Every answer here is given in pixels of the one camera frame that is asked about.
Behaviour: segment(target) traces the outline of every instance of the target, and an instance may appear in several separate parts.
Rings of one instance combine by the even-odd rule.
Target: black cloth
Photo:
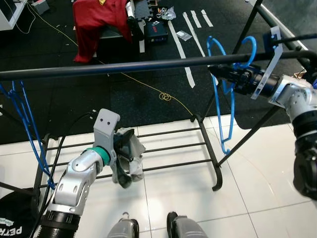
[[[0,199],[0,237],[29,236],[35,223],[31,212],[31,199],[32,196],[19,192],[12,192]]]

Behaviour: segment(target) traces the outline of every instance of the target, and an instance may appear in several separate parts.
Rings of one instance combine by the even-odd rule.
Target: metal rack frame
[[[247,62],[250,58],[250,54],[243,54],[237,55],[241,41],[245,38],[250,26],[256,16],[259,13],[264,20],[272,27],[278,25],[281,29],[281,34],[284,38],[293,37],[290,34],[290,31],[278,21],[278,19],[269,11],[265,6],[262,5],[263,0],[257,0],[255,6],[250,14],[250,17],[240,35],[240,38],[234,48],[233,55],[227,56],[214,56],[214,57],[205,57],[205,58],[187,58],[187,59],[172,59],[172,60],[158,60],[158,61],[144,61],[144,62],[131,62],[131,63],[118,63],[118,64],[107,64],[107,65],[90,65],[90,66],[81,66],[81,67],[61,67],[61,68],[46,68],[46,69],[29,69],[29,70],[17,70],[17,71],[6,71],[0,72],[0,81],[11,81],[23,78],[23,80],[28,79],[35,79],[35,78],[54,78],[54,77],[70,77],[70,76],[84,76],[84,75],[97,75],[97,74],[107,74],[107,73],[119,73],[119,72],[135,72],[135,71],[147,71],[147,70],[155,70],[155,69],[166,69],[166,68],[178,68],[178,67],[190,67],[190,66],[198,66],[198,65],[210,65],[210,64],[229,64],[235,62]],[[301,42],[288,42],[285,43],[286,46],[291,50],[288,52],[284,52],[281,56],[281,59],[297,59],[301,65],[307,70],[315,70],[317,68],[317,54],[311,51],[308,51],[307,48]],[[270,60],[272,58],[272,54],[270,53],[261,53],[257,54],[254,61],[259,60]],[[256,133],[259,128],[263,126],[265,122],[267,122],[278,110],[279,107],[274,106],[271,110],[269,110],[266,115],[251,129],[251,131],[240,141],[238,144],[230,151],[228,155],[226,155],[220,162],[217,161],[214,151],[212,149],[209,137],[207,135],[206,128],[204,126],[204,119],[207,116],[210,108],[214,103],[214,94],[212,95],[208,106],[203,114],[200,116],[199,114],[194,114],[191,118],[191,122],[197,120],[199,127],[197,128],[190,128],[190,129],[183,129],[183,130],[174,130],[174,131],[167,131],[161,133],[154,133],[154,134],[146,134],[140,135],[141,137],[147,136],[156,136],[156,135],[164,135],[164,134],[171,134],[171,133],[178,133],[178,132],[186,132],[186,131],[195,131],[200,130],[204,141],[201,143],[195,144],[186,144],[181,146],[173,146],[173,147],[166,147],[166,148],[159,148],[148,150],[145,153],[155,152],[155,151],[163,151],[163,150],[172,150],[177,148],[185,148],[191,146],[200,146],[206,145],[209,159],[205,160],[197,160],[187,163],[180,163],[180,164],[172,164],[167,166],[159,166],[154,168],[144,169],[144,171],[152,171],[152,170],[159,170],[159,169],[166,169],[172,167],[179,167],[185,165],[192,165],[198,163],[205,163],[211,162],[217,177],[216,185],[212,187],[213,191],[217,191],[222,187],[222,174],[221,174],[221,165],[233,154],[236,150],[238,150],[254,133]],[[10,114],[8,114],[4,109],[0,108],[0,112],[4,112],[3,115],[11,118],[14,122],[19,124],[18,120],[14,119]],[[43,139],[43,147],[44,147],[44,155],[46,156],[47,151],[56,150],[57,147],[48,148],[50,135],[46,135]],[[76,146],[83,146],[83,145],[91,145],[93,142],[88,143],[81,143],[75,145],[67,145],[62,146],[62,148],[70,148]],[[59,163],[57,166],[67,165],[68,163]],[[5,183],[0,182],[0,187],[4,187],[7,189],[11,189],[18,192],[27,193],[33,196],[32,199],[32,211],[35,215],[38,213],[38,204],[39,204],[39,194],[40,188],[47,187],[46,184],[41,184],[43,172],[41,171],[40,167],[38,166],[36,178],[34,182],[34,191],[31,193],[25,189],[20,189]],[[103,179],[111,177],[111,175],[105,176],[98,176],[97,179]]]

